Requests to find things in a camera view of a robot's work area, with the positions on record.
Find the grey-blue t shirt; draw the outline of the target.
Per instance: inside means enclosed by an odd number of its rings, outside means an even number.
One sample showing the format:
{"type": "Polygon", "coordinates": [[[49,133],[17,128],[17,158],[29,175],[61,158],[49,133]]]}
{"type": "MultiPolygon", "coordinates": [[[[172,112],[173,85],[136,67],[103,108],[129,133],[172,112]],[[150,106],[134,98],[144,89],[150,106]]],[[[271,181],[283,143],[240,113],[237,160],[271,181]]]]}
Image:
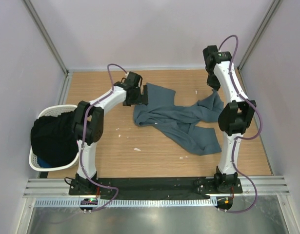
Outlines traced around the grey-blue t shirt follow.
{"type": "Polygon", "coordinates": [[[191,154],[221,152],[215,129],[197,126],[201,121],[218,122],[223,102],[217,91],[191,106],[176,106],[174,90],[151,83],[147,83],[147,89],[148,104],[134,108],[133,120],[137,126],[153,126],[191,154]]]}

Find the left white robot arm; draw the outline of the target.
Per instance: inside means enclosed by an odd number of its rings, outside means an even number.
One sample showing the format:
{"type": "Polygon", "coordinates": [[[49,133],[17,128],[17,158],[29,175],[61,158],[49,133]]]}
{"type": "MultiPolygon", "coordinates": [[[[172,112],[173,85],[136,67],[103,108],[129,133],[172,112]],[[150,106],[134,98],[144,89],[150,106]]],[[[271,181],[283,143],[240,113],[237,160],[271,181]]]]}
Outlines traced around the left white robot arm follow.
{"type": "Polygon", "coordinates": [[[104,116],[120,103],[148,104],[147,86],[142,85],[141,75],[128,72],[99,98],[78,103],[72,132],[79,146],[79,167],[70,184],[70,195],[92,195],[97,190],[96,148],[103,134],[104,116]]]}

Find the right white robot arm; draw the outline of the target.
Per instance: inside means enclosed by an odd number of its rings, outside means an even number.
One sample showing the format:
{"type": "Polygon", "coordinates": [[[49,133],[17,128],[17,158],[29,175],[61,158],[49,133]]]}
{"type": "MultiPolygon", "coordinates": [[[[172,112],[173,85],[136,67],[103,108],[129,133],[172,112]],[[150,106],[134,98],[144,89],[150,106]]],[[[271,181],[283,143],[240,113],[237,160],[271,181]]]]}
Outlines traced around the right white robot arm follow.
{"type": "Polygon", "coordinates": [[[208,73],[207,85],[216,91],[223,90],[227,102],[218,118],[219,128],[223,133],[223,147],[220,162],[213,178],[199,181],[201,194],[242,193],[240,173],[235,166],[238,153],[246,130],[254,116],[256,102],[249,100],[233,69],[230,52],[221,52],[217,46],[209,45],[203,50],[205,69],[208,73]]]}

